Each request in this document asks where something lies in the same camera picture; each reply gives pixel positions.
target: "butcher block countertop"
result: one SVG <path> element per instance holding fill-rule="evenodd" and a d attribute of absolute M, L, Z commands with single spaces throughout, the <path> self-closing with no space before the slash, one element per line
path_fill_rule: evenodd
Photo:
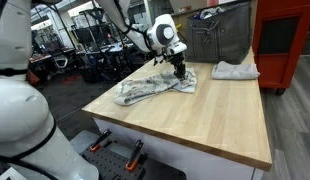
<path fill-rule="evenodd" d="M 243 63 L 253 63 L 250 50 Z M 257 80 L 212 80 L 214 64 L 186 63 L 198 78 L 194 94 L 166 92 L 131 106 L 113 102 L 117 86 L 88 104 L 91 116 L 269 171 L 272 161 Z M 126 79 L 173 71 L 147 63 Z"/>

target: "workshop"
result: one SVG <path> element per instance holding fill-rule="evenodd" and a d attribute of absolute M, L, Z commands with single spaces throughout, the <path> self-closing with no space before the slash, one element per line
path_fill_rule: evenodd
<path fill-rule="evenodd" d="M 0 180 L 310 180 L 310 0 L 0 0 Z"/>

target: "white towel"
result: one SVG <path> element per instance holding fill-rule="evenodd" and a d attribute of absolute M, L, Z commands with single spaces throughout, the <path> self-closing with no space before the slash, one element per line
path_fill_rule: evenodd
<path fill-rule="evenodd" d="M 215 65 L 212 71 L 212 79 L 252 80 L 259 75 L 256 64 L 231 65 L 225 61 Z"/>
<path fill-rule="evenodd" d="M 193 93 L 196 84 L 197 78 L 193 68 L 186 69 L 183 81 L 180 81 L 173 72 L 155 74 L 139 80 L 125 80 L 118 85 L 114 102 L 127 106 L 170 90 Z"/>

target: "white robot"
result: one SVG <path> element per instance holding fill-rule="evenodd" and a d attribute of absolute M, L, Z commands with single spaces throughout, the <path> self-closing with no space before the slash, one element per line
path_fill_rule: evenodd
<path fill-rule="evenodd" d="M 61 0 L 33 0 L 54 4 Z M 156 18 L 140 32 L 127 18 L 129 0 L 99 0 L 111 21 L 143 52 L 153 52 L 155 64 L 164 59 L 183 79 L 181 43 L 170 15 Z M 31 0 L 0 0 L 0 160 L 42 174 L 41 179 L 97 180 L 97 168 L 78 155 L 56 127 L 47 101 L 25 82 L 31 56 Z M 39 179 L 23 174 L 27 179 Z"/>

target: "red tool chest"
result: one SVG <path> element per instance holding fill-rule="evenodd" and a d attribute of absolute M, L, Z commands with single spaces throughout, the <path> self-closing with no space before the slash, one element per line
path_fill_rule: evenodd
<path fill-rule="evenodd" d="M 259 86 L 289 88 L 310 27 L 310 0 L 259 0 L 253 52 Z"/>

